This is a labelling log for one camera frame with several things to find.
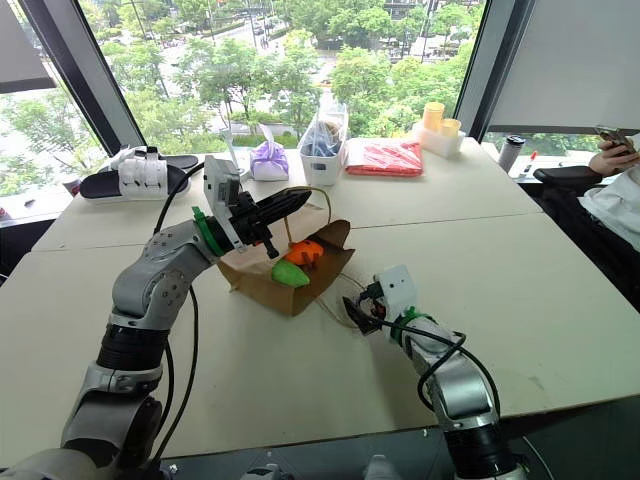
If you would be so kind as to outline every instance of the purple cloth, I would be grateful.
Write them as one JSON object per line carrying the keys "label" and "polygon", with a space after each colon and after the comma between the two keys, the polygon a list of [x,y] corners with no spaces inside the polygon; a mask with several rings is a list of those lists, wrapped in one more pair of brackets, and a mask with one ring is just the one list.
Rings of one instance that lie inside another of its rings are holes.
{"label": "purple cloth", "polygon": [[287,162],[287,155],[285,154],[284,147],[279,143],[262,142],[256,148],[251,150],[250,155],[251,173],[255,174],[255,166],[257,164],[268,164],[273,169],[273,174],[279,174],[284,172],[289,174],[289,162]]}

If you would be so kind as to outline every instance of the brown paper bag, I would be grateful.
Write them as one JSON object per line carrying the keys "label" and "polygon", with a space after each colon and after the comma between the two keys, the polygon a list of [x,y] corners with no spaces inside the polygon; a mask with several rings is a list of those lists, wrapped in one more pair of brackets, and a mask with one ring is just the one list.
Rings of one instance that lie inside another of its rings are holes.
{"label": "brown paper bag", "polygon": [[[304,211],[300,213],[300,217],[305,216]],[[300,221],[298,223],[294,216],[290,217],[292,234],[296,225],[300,228],[300,225],[304,223],[301,220],[298,218]],[[346,220],[336,220],[306,237],[300,238],[294,235],[294,238],[299,239],[298,241],[309,238],[324,247],[324,255],[317,259],[314,270],[305,272],[311,279],[311,283],[304,287],[293,288],[271,280],[271,268],[277,259],[268,260],[266,254],[262,252],[255,255],[253,259],[247,259],[245,255],[232,256],[230,259],[225,257],[225,260],[218,263],[218,267],[231,284],[232,289],[239,290],[262,305],[286,315],[295,316],[307,308],[333,283],[355,252],[353,249],[345,250],[343,248],[350,229],[351,225]],[[286,248],[280,249],[280,252],[286,253]]]}

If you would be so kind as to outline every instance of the smartphone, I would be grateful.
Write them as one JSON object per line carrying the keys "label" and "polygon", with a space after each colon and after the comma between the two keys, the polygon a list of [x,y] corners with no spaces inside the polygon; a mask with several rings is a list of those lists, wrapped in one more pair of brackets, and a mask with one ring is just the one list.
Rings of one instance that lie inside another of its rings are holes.
{"label": "smartphone", "polygon": [[629,147],[629,152],[621,153],[620,155],[628,155],[629,153],[634,153],[636,150],[633,147],[633,143],[627,137],[625,137],[619,128],[611,128],[605,127],[604,125],[598,125],[595,127],[596,133],[600,135],[605,141],[613,142],[614,146],[626,145]]}

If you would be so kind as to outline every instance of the hand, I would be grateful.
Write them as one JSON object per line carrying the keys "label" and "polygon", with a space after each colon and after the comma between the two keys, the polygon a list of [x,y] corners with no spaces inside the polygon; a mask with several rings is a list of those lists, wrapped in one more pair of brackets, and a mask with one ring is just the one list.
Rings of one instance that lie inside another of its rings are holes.
{"label": "hand", "polygon": [[630,152],[627,145],[619,145],[616,147],[613,142],[606,141],[601,142],[598,147],[602,152],[591,159],[589,168],[604,177],[616,175],[640,163],[640,155],[638,152]]}

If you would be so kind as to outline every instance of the red plastic bag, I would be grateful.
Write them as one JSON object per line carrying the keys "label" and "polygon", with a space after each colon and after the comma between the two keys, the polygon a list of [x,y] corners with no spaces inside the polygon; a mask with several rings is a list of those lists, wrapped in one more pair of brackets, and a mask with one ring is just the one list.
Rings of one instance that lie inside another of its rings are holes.
{"label": "red plastic bag", "polygon": [[417,177],[422,175],[422,150],[405,139],[354,138],[349,141],[345,170],[353,175]]}

